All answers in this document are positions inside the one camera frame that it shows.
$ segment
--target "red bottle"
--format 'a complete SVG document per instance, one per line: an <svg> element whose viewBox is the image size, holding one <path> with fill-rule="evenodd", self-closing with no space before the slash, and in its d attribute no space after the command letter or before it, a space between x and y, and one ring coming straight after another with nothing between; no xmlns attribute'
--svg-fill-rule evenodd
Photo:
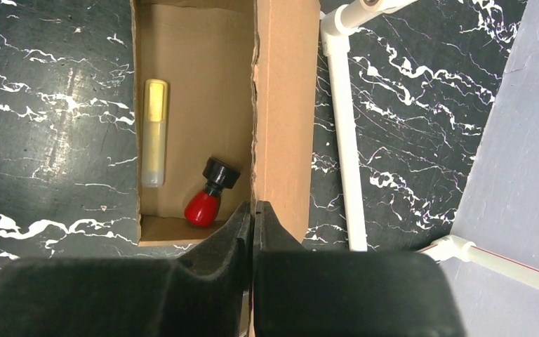
<svg viewBox="0 0 539 337"><path fill-rule="evenodd" d="M208 159L203 175L208 182L205 188L189 201L185 208L185 219L199 227L210 227L220 209L222 190L233 188L241 173L211 157Z"/></svg>

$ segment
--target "cardboard box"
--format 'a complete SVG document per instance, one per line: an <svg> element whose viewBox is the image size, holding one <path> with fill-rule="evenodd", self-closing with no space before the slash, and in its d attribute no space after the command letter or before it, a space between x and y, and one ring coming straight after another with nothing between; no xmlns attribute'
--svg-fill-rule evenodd
<svg viewBox="0 0 539 337"><path fill-rule="evenodd" d="M133 0L138 140L145 80L170 84L165 183L138 187L141 246L200 242L246 200L270 201L302 240L318 34L317 0ZM183 211L210 156L241 177L201 229Z"/></svg>

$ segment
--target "highlighter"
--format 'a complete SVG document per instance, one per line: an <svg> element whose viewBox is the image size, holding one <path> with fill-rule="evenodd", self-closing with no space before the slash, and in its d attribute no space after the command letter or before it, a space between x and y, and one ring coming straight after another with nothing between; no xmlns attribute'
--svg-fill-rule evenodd
<svg viewBox="0 0 539 337"><path fill-rule="evenodd" d="M143 187L161 187L164 184L167 114L168 83L160 79L148 79L145 82L143 100Z"/></svg>

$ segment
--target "marble pattern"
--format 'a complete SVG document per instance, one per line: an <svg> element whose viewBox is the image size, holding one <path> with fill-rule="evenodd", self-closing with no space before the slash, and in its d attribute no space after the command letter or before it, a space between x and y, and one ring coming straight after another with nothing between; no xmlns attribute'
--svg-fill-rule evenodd
<svg viewBox="0 0 539 337"><path fill-rule="evenodd" d="M343 0L325 0L328 13ZM351 37L352 95L370 250L448 234L525 0L419 0ZM310 249L346 249L327 60L319 53Z"/></svg>
<svg viewBox="0 0 539 337"><path fill-rule="evenodd" d="M129 1L0 0L0 267L137 248Z"/></svg>

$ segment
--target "white pvc pipe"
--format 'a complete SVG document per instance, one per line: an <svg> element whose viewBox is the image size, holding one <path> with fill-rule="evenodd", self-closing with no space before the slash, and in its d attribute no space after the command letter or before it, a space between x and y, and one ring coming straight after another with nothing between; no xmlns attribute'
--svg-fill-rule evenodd
<svg viewBox="0 0 539 337"><path fill-rule="evenodd" d="M363 0L356 0L342 10L342 16L340 17L342 25L349 29L356 29L382 13L371 9L371 6L366 5Z"/></svg>
<svg viewBox="0 0 539 337"><path fill-rule="evenodd" d="M470 247L467 255L474 263L539 290L539 270L534 267L477 246Z"/></svg>
<svg viewBox="0 0 539 337"><path fill-rule="evenodd" d="M446 235L435 240L418 253L428 255L435 261L455 257L464 262L473 262L539 290L539 269L482 249L474 242L455 235Z"/></svg>
<svg viewBox="0 0 539 337"><path fill-rule="evenodd" d="M366 251L366 228L359 170L357 125L350 89L348 36L358 27L381 13L391 13L416 0L356 0L326 15L321 21L321 41L328 59L331 98L335 117L335 132L340 153L340 174L344 192L344 207L351 251Z"/></svg>
<svg viewBox="0 0 539 337"><path fill-rule="evenodd" d="M340 154L348 245L351 251L366 251L366 228L364 225L364 206L357 147L357 124L354 121L348 54L334 53L328 56L328 66L335 117L335 133L338 137L338 152Z"/></svg>

